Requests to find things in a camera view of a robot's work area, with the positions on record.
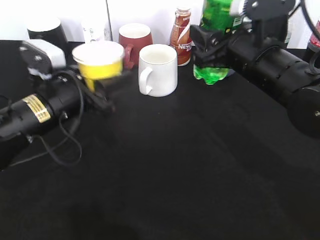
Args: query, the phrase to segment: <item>red bottle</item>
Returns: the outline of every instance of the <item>red bottle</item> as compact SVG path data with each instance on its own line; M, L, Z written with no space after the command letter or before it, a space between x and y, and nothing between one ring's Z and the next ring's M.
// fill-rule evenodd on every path
M175 23L170 36L170 46L178 55L178 66L187 65L191 58L190 8L178 7L175 11Z
M316 29L320 31L320 20L316 24ZM310 41L308 43L308 47L305 51L305 54L303 56L303 60L306 62L309 62L313 55L320 51L320 41L316 38L315 35L311 35ZM316 68L320 68L320 57L317 58L317 60L314 63L314 66Z

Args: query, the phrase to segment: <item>robotic arm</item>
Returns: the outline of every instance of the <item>robotic arm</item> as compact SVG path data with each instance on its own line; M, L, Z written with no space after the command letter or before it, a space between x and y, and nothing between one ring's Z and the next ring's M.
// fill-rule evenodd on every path
M289 12L295 0L246 0L241 14L252 20L224 35L192 25L199 67L231 68L287 109L302 133L320 138L320 75L285 50Z
M119 92L130 76L130 72L124 71L120 76L96 81L96 91L91 92L78 67L67 66L63 51L51 43L40 39L27 40L22 42L20 53L27 63L35 93L13 104L9 102L0 110L0 170L5 169L34 138L42 139L42 134L62 121L75 117L70 129L65 131L65 135L72 138L80 126L84 110L105 115L114 111L110 98ZM53 159L61 163L54 148L45 147Z

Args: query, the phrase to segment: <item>mug handle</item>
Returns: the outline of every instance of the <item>mug handle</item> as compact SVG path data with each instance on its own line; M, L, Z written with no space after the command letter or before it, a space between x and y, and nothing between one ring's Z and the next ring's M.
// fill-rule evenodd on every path
M153 72L152 68L147 66L139 76L140 92L144 95L148 95L152 90L152 87L147 85L148 77L152 72Z
M128 68L128 69L132 69L135 65L134 62L130 61L130 58L131 58L131 52L132 52L132 49L134 48L134 46L132 44L128 44L126 47L125 47L125 55L124 55L124 65Z

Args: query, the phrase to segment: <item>gold label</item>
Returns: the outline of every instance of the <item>gold label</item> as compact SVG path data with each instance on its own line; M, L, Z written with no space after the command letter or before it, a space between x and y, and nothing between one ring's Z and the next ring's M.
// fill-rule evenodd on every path
M43 103L35 95L30 95L22 99L31 111L34 113L35 117L38 119L39 123L44 123L51 119L50 113L43 105Z

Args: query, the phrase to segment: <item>nescafe bottle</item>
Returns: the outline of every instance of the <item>nescafe bottle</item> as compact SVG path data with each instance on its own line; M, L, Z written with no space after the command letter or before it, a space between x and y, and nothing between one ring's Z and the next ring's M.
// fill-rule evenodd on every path
M170 46L176 50L178 66L187 65L191 58L190 16L191 11L188 7L178 7L175 11Z

